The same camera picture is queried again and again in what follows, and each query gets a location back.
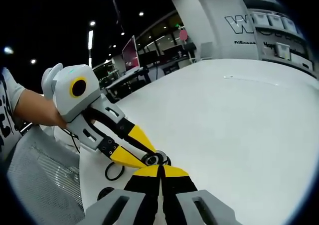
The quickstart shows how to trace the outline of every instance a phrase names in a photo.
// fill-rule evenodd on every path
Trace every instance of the white wall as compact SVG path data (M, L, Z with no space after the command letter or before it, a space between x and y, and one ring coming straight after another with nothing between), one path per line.
M173 0L173 3L198 55L202 43L212 42L213 58L258 59L255 44L235 44L235 41L255 42L252 25L245 21L242 0Z
M114 64L115 68L119 70L119 74L125 72L125 63L122 58L122 55L117 55L113 57L112 63Z

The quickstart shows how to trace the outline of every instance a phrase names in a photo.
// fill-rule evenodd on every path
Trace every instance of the gray t-shirt sleeve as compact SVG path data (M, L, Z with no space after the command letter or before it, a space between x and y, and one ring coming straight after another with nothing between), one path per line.
M7 68L3 69L3 77L5 79L7 93L10 100L10 106L12 112L15 110L16 104L18 103L21 93L25 90L25 88L17 83L13 76L11 75L10 71Z

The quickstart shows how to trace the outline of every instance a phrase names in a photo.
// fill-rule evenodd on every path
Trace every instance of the gray mesh fabric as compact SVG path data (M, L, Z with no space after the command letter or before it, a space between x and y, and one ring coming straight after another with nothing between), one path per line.
M8 178L40 225L74 225L84 218L79 157L34 126L18 142Z

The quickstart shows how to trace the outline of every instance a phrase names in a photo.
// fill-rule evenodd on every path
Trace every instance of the desk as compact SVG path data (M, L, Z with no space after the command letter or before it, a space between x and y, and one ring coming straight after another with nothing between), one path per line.
M284 65L205 60L146 85L117 105L173 166L190 174L199 190L230 206L237 221L283 225L317 171L318 90L315 78ZM109 162L81 150L84 209L104 187L123 188L129 180L133 169L118 181L107 181Z
M146 76L148 71L145 68L139 68L137 70L133 70L131 72L126 73L124 76L120 77L119 79L115 80L111 85L107 86L106 89L112 89L114 86L118 85L119 83L124 83L131 80L133 77L137 77L140 74Z

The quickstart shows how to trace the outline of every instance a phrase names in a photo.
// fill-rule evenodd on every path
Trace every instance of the person's forearm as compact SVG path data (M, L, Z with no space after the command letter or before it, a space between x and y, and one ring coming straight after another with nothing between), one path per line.
M14 115L34 124L66 128L66 122L56 109L53 100L47 100L40 94L27 89L22 92Z

